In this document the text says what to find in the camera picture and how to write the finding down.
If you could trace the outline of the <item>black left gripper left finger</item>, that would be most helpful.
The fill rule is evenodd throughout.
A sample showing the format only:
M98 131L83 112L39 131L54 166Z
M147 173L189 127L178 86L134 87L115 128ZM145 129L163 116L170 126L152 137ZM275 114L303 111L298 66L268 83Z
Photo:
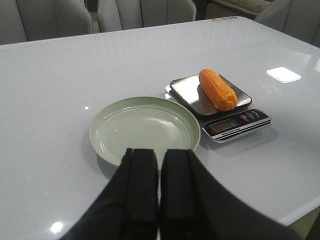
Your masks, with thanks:
M155 240L158 165L152 149L128 148L115 174L63 240Z

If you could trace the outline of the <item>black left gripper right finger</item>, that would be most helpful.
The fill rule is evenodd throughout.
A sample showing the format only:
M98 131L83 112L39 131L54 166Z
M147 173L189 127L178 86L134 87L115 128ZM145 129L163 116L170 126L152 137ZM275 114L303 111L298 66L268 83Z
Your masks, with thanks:
M299 239L230 193L192 150L167 150L160 185L162 240Z

